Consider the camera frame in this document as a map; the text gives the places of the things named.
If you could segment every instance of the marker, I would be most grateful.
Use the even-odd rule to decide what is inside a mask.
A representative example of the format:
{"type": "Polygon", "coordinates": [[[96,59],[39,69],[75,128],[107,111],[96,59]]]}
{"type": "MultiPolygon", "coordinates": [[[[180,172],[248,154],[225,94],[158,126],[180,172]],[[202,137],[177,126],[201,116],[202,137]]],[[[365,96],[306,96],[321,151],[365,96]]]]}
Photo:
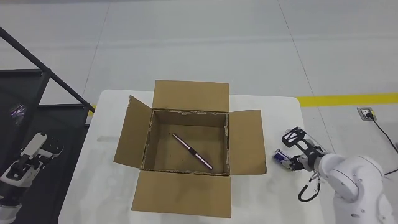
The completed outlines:
{"type": "Polygon", "coordinates": [[[180,139],[175,133],[173,133],[172,135],[173,135],[173,137],[174,137],[176,140],[180,141],[180,143],[181,143],[182,145],[184,145],[185,148],[188,149],[188,151],[189,151],[190,154],[194,155],[194,156],[197,157],[199,160],[201,160],[201,162],[204,163],[204,165],[206,165],[207,168],[209,168],[209,169],[211,169],[211,170],[213,169],[213,167],[212,167],[206,160],[204,160],[204,158],[202,158],[202,157],[196,152],[196,150],[194,150],[194,149],[193,149],[192,147],[190,147],[186,142],[184,142],[182,139],[180,139]]]}

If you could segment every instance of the electrical outlet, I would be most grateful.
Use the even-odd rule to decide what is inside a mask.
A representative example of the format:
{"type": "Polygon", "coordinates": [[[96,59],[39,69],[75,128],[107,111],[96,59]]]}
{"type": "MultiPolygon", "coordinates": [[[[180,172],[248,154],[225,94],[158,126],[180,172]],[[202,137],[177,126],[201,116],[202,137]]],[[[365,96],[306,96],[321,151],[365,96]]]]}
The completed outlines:
{"type": "Polygon", "coordinates": [[[363,121],[371,121],[372,120],[371,118],[368,118],[366,116],[368,113],[371,113],[373,115],[374,120],[377,120],[376,119],[376,115],[374,115],[374,111],[373,111],[372,108],[370,108],[370,107],[361,107],[361,108],[356,108],[356,109],[358,110],[358,113],[359,113],[359,115],[360,115],[360,117],[361,117],[361,119],[363,121]]]}

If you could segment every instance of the yellow stripe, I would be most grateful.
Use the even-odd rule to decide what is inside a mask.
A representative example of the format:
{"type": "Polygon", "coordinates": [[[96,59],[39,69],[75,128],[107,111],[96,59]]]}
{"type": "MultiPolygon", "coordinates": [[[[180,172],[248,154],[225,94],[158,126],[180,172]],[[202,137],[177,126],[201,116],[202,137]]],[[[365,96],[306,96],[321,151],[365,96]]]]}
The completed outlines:
{"type": "Polygon", "coordinates": [[[301,107],[398,104],[398,93],[300,96],[296,98],[301,107]]]}
{"type": "Polygon", "coordinates": [[[89,111],[88,112],[88,116],[93,116],[94,115],[94,113],[92,112],[92,111],[89,111]]]}

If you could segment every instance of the cardboard box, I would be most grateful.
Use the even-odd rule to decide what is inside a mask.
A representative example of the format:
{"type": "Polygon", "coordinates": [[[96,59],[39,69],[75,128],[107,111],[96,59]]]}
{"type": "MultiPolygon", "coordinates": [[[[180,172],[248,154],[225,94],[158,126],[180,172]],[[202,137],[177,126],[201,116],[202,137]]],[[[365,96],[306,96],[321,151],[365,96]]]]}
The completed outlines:
{"type": "Polygon", "coordinates": [[[131,210],[230,218],[230,175],[266,173],[261,111],[230,113],[225,83],[157,80],[152,108],[130,96],[114,162],[141,170],[131,210]]]}

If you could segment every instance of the black post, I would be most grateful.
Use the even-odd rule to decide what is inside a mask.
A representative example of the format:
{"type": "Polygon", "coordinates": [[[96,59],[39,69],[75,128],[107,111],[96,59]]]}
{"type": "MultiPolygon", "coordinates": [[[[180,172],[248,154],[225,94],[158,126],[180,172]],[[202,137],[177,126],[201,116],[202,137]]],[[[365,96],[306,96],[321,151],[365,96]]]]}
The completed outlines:
{"type": "Polygon", "coordinates": [[[83,97],[81,97],[77,92],[75,92],[68,84],[66,84],[61,78],[58,77],[51,69],[49,69],[44,63],[42,63],[37,57],[35,57],[32,53],[30,53],[22,44],[20,44],[15,38],[13,38],[10,34],[8,34],[2,27],[0,27],[0,37],[2,37],[6,42],[9,43],[14,49],[16,49],[19,53],[21,53],[24,57],[30,60],[34,65],[36,65],[43,72],[47,72],[50,74],[50,78],[57,82],[63,89],[65,89],[68,93],[70,93],[73,97],[75,97],[78,101],[80,101],[85,107],[88,107],[90,111],[93,113],[95,109],[91,106],[83,97]]]}

